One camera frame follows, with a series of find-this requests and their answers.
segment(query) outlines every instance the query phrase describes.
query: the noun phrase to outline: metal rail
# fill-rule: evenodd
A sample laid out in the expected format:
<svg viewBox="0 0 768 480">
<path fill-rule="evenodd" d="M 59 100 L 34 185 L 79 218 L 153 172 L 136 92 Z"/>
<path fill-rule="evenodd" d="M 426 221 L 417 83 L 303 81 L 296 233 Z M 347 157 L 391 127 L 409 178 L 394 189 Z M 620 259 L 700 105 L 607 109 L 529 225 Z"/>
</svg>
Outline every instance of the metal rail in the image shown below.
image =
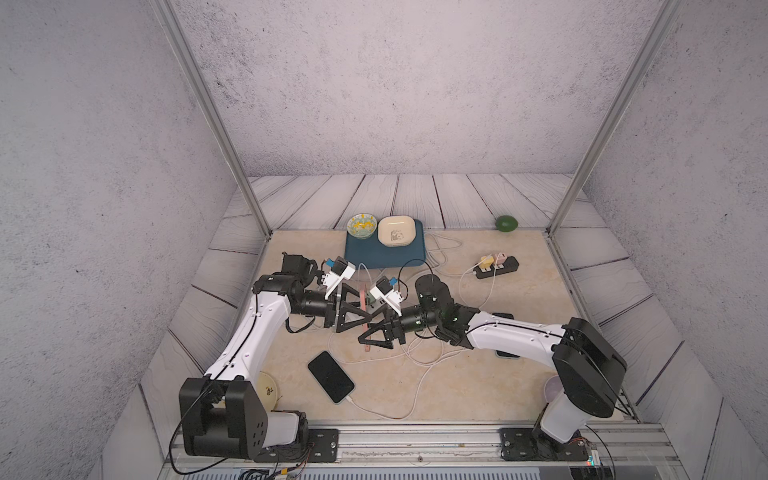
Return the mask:
<svg viewBox="0 0 768 480">
<path fill-rule="evenodd" d="M 634 422 L 591 422 L 606 442 L 616 465 L 680 465 L 667 434 L 656 424 Z M 312 426 L 339 429 L 338 458 L 333 464 L 313 464 L 313 468 L 338 467 L 542 467 L 579 466 L 583 462 L 505 462 L 501 459 L 500 428 L 532 427 L 532 423 L 450 422 L 409 424 L 393 422 L 314 422 Z M 597 436 L 582 431 L 596 445 L 602 458 L 607 451 Z M 172 455 L 188 470 L 209 465 L 212 458 L 190 457 L 177 437 Z M 256 468 L 248 460 L 232 459 L 222 467 Z"/>
<path fill-rule="evenodd" d="M 637 87 L 640 85 L 645 74 L 648 72 L 650 64 L 653 62 L 656 53 L 659 52 L 661 45 L 664 43 L 664 39 L 667 37 L 667 33 L 669 33 L 677 16 L 680 14 L 680 7 L 683 3 L 683 0 L 666 0 L 661 6 L 661 10 L 656 16 L 656 20 L 654 20 L 654 23 L 650 27 L 648 36 L 645 38 L 637 55 L 635 55 L 634 61 L 624 77 L 624 80 L 621 82 L 618 93 L 616 93 L 616 97 L 611 103 L 610 108 L 608 108 L 603 123 L 600 125 L 594 139 L 592 139 L 592 143 L 587 149 L 584 158 L 581 159 L 581 163 L 578 165 L 576 173 L 574 173 L 574 176 L 571 178 L 571 183 L 565 191 L 563 201 L 560 202 L 560 205 L 558 206 L 558 211 L 554 213 L 554 216 L 547 227 L 550 236 L 554 236 L 555 232 L 558 231 L 563 220 L 565 220 L 568 215 L 571 205 L 576 200 L 576 196 L 579 194 L 584 184 L 587 183 L 587 179 L 592 173 L 595 164 L 598 162 L 600 155 L 603 153 L 605 145 L 611 139 L 611 135 L 614 133 L 622 115 L 624 115 L 624 112 L 627 110 L 632 95 L 637 90 Z"/>
<path fill-rule="evenodd" d="M 170 42 L 170 46 L 173 48 L 174 54 L 176 54 L 179 65 L 181 65 L 181 69 L 187 76 L 187 80 L 197 98 L 197 103 L 203 111 L 205 120 L 208 122 L 208 126 L 214 133 L 214 137 L 216 137 L 216 142 L 219 144 L 224 160 L 226 160 L 227 165 L 230 166 L 230 170 L 235 177 L 237 186 L 240 188 L 240 191 L 243 192 L 243 197 L 245 197 L 248 208 L 250 208 L 251 213 L 253 213 L 257 219 L 261 231 L 264 232 L 267 238 L 271 237 L 272 233 L 270 225 L 266 221 L 266 217 L 259 206 L 256 195 L 253 194 L 253 189 L 250 187 L 248 177 L 246 177 L 246 174 L 243 171 L 243 165 L 240 163 L 240 157 L 237 156 L 237 151 L 227 133 L 227 129 L 224 127 L 224 123 L 221 120 L 219 111 L 216 109 L 214 100 L 210 96 L 210 92 L 205 85 L 205 80 L 200 74 L 200 69 L 197 67 L 192 51 L 189 48 L 189 43 L 184 37 L 184 33 L 181 31 L 178 19 L 173 8 L 170 6 L 170 2 L 168 0 L 151 0 L 151 3 L 154 7 L 157 19 L 163 26 L 163 30 Z"/>
</svg>

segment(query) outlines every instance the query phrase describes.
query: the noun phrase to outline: white cable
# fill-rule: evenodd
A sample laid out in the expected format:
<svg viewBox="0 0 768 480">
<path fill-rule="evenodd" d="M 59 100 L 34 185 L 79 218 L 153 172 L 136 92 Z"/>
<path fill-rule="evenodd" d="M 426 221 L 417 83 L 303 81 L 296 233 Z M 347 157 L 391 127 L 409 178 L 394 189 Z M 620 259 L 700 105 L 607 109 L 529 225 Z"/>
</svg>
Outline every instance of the white cable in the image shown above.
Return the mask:
<svg viewBox="0 0 768 480">
<path fill-rule="evenodd" d="M 369 285 L 373 286 L 373 278 L 371 277 L 371 271 L 368 270 L 367 265 L 365 265 L 364 263 L 358 263 L 358 265 L 357 265 L 357 271 L 358 272 L 360 271 L 360 267 L 366 269 L 366 272 L 368 273 L 368 281 L 370 282 Z"/>
<path fill-rule="evenodd" d="M 498 256 L 499 256 L 499 255 L 501 255 L 501 254 L 502 254 L 502 252 L 499 252 L 499 253 L 497 253 L 497 254 L 496 254 L 496 258 L 498 258 Z M 493 267 L 493 280 L 491 281 L 491 291 L 490 291 L 490 292 L 488 292 L 488 296 L 487 296 L 487 297 L 485 298 L 485 300 L 483 300 L 483 302 L 482 302 L 482 303 L 481 303 L 481 304 L 478 306 L 478 308 L 479 308 L 480 310 L 482 310 L 482 307 L 483 307 L 483 305 L 485 305 L 486 303 L 488 303 L 488 301 L 491 299 L 491 295 L 493 295 L 493 284 L 494 284 L 494 283 L 496 283 L 496 270 L 497 270 L 497 269 L 496 269 L 496 266 L 494 265 L 494 267 Z"/>
<path fill-rule="evenodd" d="M 467 301 L 464 300 L 464 296 L 462 295 L 462 280 L 464 280 L 464 275 L 466 275 L 467 273 L 472 271 L 472 269 L 474 269 L 480 263 L 482 263 L 482 259 L 479 262 L 477 262 L 476 264 L 474 264 L 471 267 L 469 267 L 467 270 L 464 270 L 464 273 L 462 273 L 461 277 L 458 279 L 458 297 L 460 299 L 462 299 L 462 303 L 464 303 L 465 305 L 467 304 Z"/>
<path fill-rule="evenodd" d="M 434 248 L 434 249 L 431 249 L 431 250 L 427 250 L 427 260 L 428 260 L 428 262 L 431 261 L 434 264 L 434 265 L 430 265 L 430 266 L 433 266 L 432 271 L 438 272 L 438 273 L 442 274 L 443 276 L 458 276 L 458 275 L 455 275 L 454 273 L 446 273 L 446 272 L 442 272 L 442 271 L 440 271 L 438 269 L 448 262 L 448 257 L 445 255 L 445 250 L 452 250 L 452 249 L 455 249 L 455 248 L 459 248 L 459 247 L 463 246 L 464 243 L 461 240 L 457 240 L 457 239 L 451 238 L 451 237 L 445 237 L 443 235 L 438 235 L 437 233 L 433 233 L 433 232 L 427 232 L 427 235 L 432 235 L 434 237 L 433 240 L 435 241 L 435 245 L 437 245 L 437 248 Z M 442 238 L 443 240 L 450 240 L 452 242 L 456 242 L 458 245 L 454 245 L 453 247 L 440 247 L 440 242 L 437 241 L 438 238 Z M 442 262 L 438 261 L 433 252 L 440 252 L 440 253 L 442 253 L 443 261 Z M 427 270 L 420 270 L 418 272 L 412 273 L 411 276 L 409 276 L 408 278 L 403 280 L 403 282 L 409 282 L 411 279 L 413 279 L 413 277 L 415 277 L 417 275 L 420 275 L 422 273 L 428 272 L 428 271 L 430 271 L 430 270 L 429 269 L 427 269 Z"/>
<path fill-rule="evenodd" d="M 429 372 L 431 372 L 431 371 L 432 371 L 432 369 L 433 369 L 433 368 L 435 368 L 435 366 L 436 366 L 438 363 L 440 363 L 440 362 L 444 362 L 444 361 L 446 361 L 447 359 L 452 359 L 453 357 L 455 357 L 455 356 L 458 356 L 460 353 L 463 353 L 463 352 L 468 352 L 468 350 L 460 350 L 460 351 L 456 352 L 454 355 L 451 355 L 451 356 L 446 356 L 444 359 L 440 359 L 440 360 L 439 360 L 438 362 L 436 362 L 434 365 L 431 365 L 429 368 L 427 368 L 427 370 L 424 372 L 424 375 L 422 375 L 422 378 L 419 380 L 419 384 L 416 386 L 416 394 L 413 396 L 413 404 L 411 405 L 411 409 L 408 411 L 408 414 L 407 414 L 407 415 L 405 415 L 405 416 L 403 416 L 403 417 L 390 417 L 390 416 L 387 416 L 387 415 L 383 415 L 382 413 L 378 413 L 378 412 L 374 412 L 374 411 L 372 411 L 372 410 L 364 409 L 363 407 L 361 407 L 361 406 L 357 405 L 357 404 L 355 403 L 355 401 L 354 401 L 354 400 L 352 400 L 352 397 L 350 397 L 350 396 L 347 396 L 347 397 L 346 397 L 346 400 L 347 400 L 349 403 L 353 404 L 353 405 L 354 405 L 356 408 L 358 408 L 358 409 L 360 409 L 360 410 L 363 410 L 364 412 L 370 413 L 371 415 L 376 415 L 376 416 L 378 416 L 378 417 L 380 417 L 380 418 L 382 418 L 382 419 L 385 419 L 385 420 L 406 420 L 408 417 L 410 417 L 411 415 L 413 415 L 414 411 L 416 410 L 416 400 L 418 400 L 418 399 L 419 399 L 419 392 L 420 392 L 420 391 L 421 391 L 421 389 L 422 389 L 422 383 L 424 383 L 424 379 L 427 377 L 427 374 L 428 374 Z"/>
<path fill-rule="evenodd" d="M 355 363 L 378 362 L 379 360 L 389 360 L 389 359 L 396 359 L 396 358 L 399 358 L 399 357 L 404 356 L 404 355 L 407 356 L 408 353 L 411 353 L 411 351 L 415 350 L 416 347 L 419 346 L 421 344 L 421 342 L 423 341 L 423 339 L 418 339 L 415 342 L 412 342 L 408 346 L 408 352 L 407 353 L 399 353 L 398 355 L 394 355 L 394 356 L 384 356 L 384 357 L 382 357 L 380 359 L 355 360 L 353 362 L 347 362 L 346 360 L 339 360 L 339 359 L 336 358 L 335 355 L 333 355 L 333 351 L 331 350 L 331 339 L 333 338 L 334 335 L 336 335 L 336 332 L 331 332 L 331 334 L 328 335 L 328 353 L 331 354 L 331 356 L 333 357 L 334 360 L 336 360 L 338 363 L 343 363 L 344 365 L 354 365 Z"/>
</svg>

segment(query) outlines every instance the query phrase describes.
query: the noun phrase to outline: black smartphone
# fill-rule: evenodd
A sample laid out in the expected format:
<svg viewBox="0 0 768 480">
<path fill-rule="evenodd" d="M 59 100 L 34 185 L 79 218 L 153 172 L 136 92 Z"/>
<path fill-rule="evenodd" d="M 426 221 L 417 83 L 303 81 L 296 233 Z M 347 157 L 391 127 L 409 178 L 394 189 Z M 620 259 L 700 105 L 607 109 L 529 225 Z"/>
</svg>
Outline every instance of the black smartphone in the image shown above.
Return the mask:
<svg viewBox="0 0 768 480">
<path fill-rule="evenodd" d="M 355 383 L 328 352 L 321 352 L 307 367 L 331 401 L 337 405 L 355 389 Z"/>
</svg>

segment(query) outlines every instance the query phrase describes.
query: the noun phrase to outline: robotic arm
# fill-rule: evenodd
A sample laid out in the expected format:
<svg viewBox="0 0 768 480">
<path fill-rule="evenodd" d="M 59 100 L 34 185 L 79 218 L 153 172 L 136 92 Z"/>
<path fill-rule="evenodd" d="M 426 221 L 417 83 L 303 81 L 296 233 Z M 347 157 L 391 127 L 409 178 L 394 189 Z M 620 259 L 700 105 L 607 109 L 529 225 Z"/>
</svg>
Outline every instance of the robotic arm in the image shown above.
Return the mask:
<svg viewBox="0 0 768 480">
<path fill-rule="evenodd" d="M 317 263 L 283 255 L 283 268 L 262 275 L 232 340 L 203 378 L 189 378 L 179 391 L 184 450 L 188 455 L 255 459 L 274 445 L 306 447 L 306 417 L 301 412 L 266 412 L 253 385 L 277 331 L 291 313 L 332 319 L 334 290 L 355 273 L 343 258 L 318 273 Z M 305 290 L 317 277 L 325 293 Z"/>
<path fill-rule="evenodd" d="M 376 286 L 387 290 L 385 283 L 380 280 Z M 435 327 L 434 335 L 453 346 L 500 350 L 557 370 L 564 390 L 545 407 L 537 427 L 559 444 L 570 441 L 590 417 L 613 415 L 627 363 L 585 320 L 545 325 L 521 322 L 508 313 L 482 312 L 455 303 L 448 286 L 436 275 L 419 277 L 415 291 L 419 305 L 406 307 L 399 315 L 389 310 L 358 340 L 392 348 L 395 339 L 406 342 L 407 332 Z M 377 331 L 383 332 L 384 340 L 370 338 Z"/>
<path fill-rule="evenodd" d="M 554 450 L 568 444 L 591 416 L 613 414 L 627 364 L 582 319 L 545 325 L 521 322 L 508 313 L 482 312 L 455 303 L 448 286 L 435 275 L 416 280 L 419 305 L 405 308 L 400 308 L 402 298 L 392 284 L 380 279 L 371 294 L 382 304 L 369 313 L 359 304 L 346 302 L 348 293 L 358 293 L 343 283 L 355 272 L 343 258 L 328 261 L 330 271 L 322 273 L 314 260 L 283 255 L 282 270 L 262 275 L 253 285 L 244 317 L 219 359 L 202 378 L 187 379 L 179 391 L 188 455 L 255 460 L 276 445 L 306 451 L 306 415 L 266 412 L 253 387 L 270 344 L 278 329 L 284 323 L 287 326 L 291 313 L 322 316 L 323 326 L 336 327 L 337 332 L 369 323 L 370 328 L 358 338 L 364 344 L 391 349 L 395 339 L 406 342 L 407 332 L 430 329 L 453 346 L 500 350 L 557 370 L 564 391 L 545 407 L 534 428 L 534 436 Z M 315 278 L 325 291 L 306 290 Z M 347 322 L 347 313 L 359 318 Z M 383 320 L 374 323 L 372 319 L 380 313 Z M 378 331 L 384 340 L 370 338 Z"/>
</svg>

